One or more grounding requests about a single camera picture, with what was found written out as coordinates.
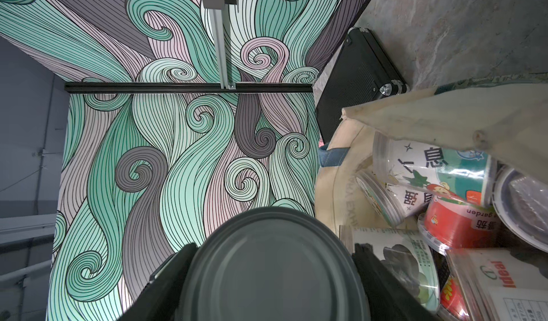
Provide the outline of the cream canvas tote bag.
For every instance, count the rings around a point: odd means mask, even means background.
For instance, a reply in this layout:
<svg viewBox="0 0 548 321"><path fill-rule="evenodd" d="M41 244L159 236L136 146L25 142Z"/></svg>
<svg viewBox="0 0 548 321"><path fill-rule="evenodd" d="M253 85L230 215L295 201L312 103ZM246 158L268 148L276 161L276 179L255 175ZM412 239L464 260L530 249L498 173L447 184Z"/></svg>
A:
<svg viewBox="0 0 548 321"><path fill-rule="evenodd" d="M468 79L339 109L335 133L319 149L315 216L341 225L383 228L358 192L355 174L372 165L376 132L453 150L485 151L547 182L547 75Z"/></svg>

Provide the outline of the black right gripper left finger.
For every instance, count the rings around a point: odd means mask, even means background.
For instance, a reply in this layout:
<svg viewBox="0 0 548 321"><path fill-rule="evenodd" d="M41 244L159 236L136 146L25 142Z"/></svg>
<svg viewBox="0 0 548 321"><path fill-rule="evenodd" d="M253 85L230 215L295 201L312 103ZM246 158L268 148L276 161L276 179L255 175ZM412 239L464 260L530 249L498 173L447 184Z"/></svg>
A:
<svg viewBox="0 0 548 321"><path fill-rule="evenodd" d="M175 320L181 292L198 251L195 243L168 257L150 276L136 302L119 320Z"/></svg>

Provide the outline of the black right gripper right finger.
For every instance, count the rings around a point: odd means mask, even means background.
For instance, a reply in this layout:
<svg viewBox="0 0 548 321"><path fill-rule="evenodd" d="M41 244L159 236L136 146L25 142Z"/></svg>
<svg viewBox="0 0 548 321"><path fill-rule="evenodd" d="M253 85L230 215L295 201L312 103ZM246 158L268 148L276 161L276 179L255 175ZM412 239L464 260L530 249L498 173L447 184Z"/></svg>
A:
<svg viewBox="0 0 548 321"><path fill-rule="evenodd" d="M368 297L372 320L436 319L389 272L369 246L356 243L352 260Z"/></svg>

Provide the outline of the clear jar cartoon leaf lid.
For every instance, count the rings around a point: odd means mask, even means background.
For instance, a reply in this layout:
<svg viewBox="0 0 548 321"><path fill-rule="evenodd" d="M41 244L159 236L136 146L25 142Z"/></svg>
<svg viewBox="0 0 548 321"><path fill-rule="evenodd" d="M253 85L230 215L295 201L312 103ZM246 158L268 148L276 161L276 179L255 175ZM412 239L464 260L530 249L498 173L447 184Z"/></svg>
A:
<svg viewBox="0 0 548 321"><path fill-rule="evenodd" d="M373 172L382 182L482 207L490 205L497 161L484 152L396 141L376 132L372 157Z"/></svg>

